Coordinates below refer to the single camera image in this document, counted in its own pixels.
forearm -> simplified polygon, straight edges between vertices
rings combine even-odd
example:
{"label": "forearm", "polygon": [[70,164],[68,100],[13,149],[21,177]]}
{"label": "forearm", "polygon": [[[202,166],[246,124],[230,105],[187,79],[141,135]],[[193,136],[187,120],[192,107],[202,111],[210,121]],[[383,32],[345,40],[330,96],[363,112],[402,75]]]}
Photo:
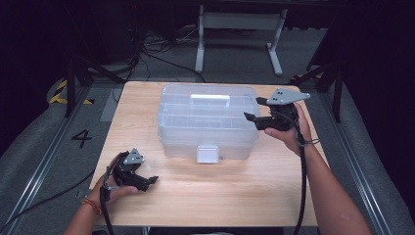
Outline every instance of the forearm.
{"label": "forearm", "polygon": [[370,234],[353,200],[314,146],[305,148],[307,177],[318,226],[324,234]]}
{"label": "forearm", "polygon": [[96,212],[90,205],[81,205],[73,216],[67,230],[65,230],[64,235],[91,235],[96,217]]}

gray carpet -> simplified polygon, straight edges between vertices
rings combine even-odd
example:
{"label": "gray carpet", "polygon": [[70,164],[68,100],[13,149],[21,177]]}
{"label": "gray carpet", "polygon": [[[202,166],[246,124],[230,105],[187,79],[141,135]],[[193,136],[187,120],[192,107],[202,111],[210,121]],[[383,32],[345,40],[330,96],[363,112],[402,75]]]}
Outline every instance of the gray carpet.
{"label": "gray carpet", "polygon": [[[293,75],[306,73],[305,67],[324,33],[325,30],[314,29],[283,31],[277,47],[283,76],[274,75],[264,48],[265,43],[272,38],[272,33],[256,31],[250,36],[240,36],[229,31],[219,31],[207,36],[204,72],[201,74],[203,78],[191,70],[184,70],[142,55],[142,60],[147,65],[140,62],[130,80],[202,82],[204,79],[207,82],[219,83],[286,83]],[[167,52],[157,53],[155,56],[193,69],[196,51],[197,43],[189,41]],[[345,150],[337,137],[335,127],[331,124],[332,114],[327,112],[324,106],[326,95],[305,87],[312,86],[313,83],[314,81],[308,81],[301,89],[312,95],[306,104],[330,167],[362,209],[371,224],[373,233],[377,234],[359,188],[348,169]],[[56,85],[51,87],[51,92],[53,93],[55,89]],[[95,82],[91,86],[87,98],[93,99],[94,104],[81,105],[72,117],[68,131],[53,156],[50,169],[39,183],[37,194],[30,204],[34,205],[69,188],[95,168],[114,115],[115,100],[118,99],[121,89],[121,85],[113,85],[110,82]],[[63,104],[51,104],[50,108],[19,136],[0,159],[0,177],[3,179],[0,184],[0,197],[3,199],[0,224],[4,224],[12,213],[37,165],[42,162],[59,126],[66,121],[65,110],[66,106]],[[407,207],[385,173],[361,117],[346,91],[342,98],[341,119],[340,126],[345,131],[352,151],[356,154],[374,197],[379,203],[378,206],[388,222],[391,234],[415,234],[415,227]],[[88,137],[92,139],[85,141],[80,148],[81,141],[71,140],[71,137],[83,130],[89,131]],[[90,180],[91,178],[88,178],[65,195],[26,213],[23,219],[19,220],[19,226],[15,226],[10,234],[61,234],[78,207],[80,198],[87,193]],[[125,235],[141,234],[141,229],[117,227],[115,232]],[[285,228],[285,234],[292,233],[293,228]],[[302,229],[300,234],[317,234],[317,230],[314,227],[307,227]]]}

white stand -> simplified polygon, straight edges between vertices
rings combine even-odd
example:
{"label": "white stand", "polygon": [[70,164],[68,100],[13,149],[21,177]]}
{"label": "white stand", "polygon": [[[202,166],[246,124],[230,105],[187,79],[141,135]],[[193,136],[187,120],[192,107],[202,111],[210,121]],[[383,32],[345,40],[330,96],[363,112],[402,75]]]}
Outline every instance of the white stand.
{"label": "white stand", "polygon": [[204,30],[205,28],[237,28],[237,29],[259,29],[275,30],[272,43],[267,43],[269,57],[276,75],[282,75],[280,62],[278,61],[276,47],[280,39],[287,10],[281,14],[235,14],[235,13],[205,13],[201,6],[199,13],[199,45],[196,56],[195,71],[202,72],[204,67]]}

clear plastic storage box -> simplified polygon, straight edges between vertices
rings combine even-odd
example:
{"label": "clear plastic storage box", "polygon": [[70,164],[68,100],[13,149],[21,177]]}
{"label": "clear plastic storage box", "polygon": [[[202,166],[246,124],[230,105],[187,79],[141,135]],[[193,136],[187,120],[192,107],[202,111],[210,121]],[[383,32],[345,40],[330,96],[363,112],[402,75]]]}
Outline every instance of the clear plastic storage box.
{"label": "clear plastic storage box", "polygon": [[258,138],[244,112],[259,116],[256,92],[246,86],[169,84],[161,94],[158,135],[168,157],[246,159]]}

wooden table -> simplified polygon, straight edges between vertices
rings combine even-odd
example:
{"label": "wooden table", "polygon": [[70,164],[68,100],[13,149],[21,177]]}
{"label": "wooden table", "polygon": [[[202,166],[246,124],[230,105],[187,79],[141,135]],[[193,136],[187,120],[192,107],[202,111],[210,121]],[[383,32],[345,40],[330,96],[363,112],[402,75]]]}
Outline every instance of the wooden table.
{"label": "wooden table", "polygon": [[[145,158],[137,174],[160,178],[147,192],[111,204],[113,225],[295,226],[300,210],[300,158],[263,131],[246,160],[198,164],[196,158],[166,157],[157,134],[157,112],[165,85],[130,81],[122,91],[90,187],[118,153],[132,148]],[[261,97],[269,97],[277,88],[246,86]],[[310,120],[304,102],[300,104]],[[261,114],[269,116],[269,109],[261,107]],[[317,138],[312,122],[310,125],[313,138]],[[316,147],[324,157],[321,145]],[[98,224],[105,224],[104,219]],[[316,224],[307,185],[302,225]]]}

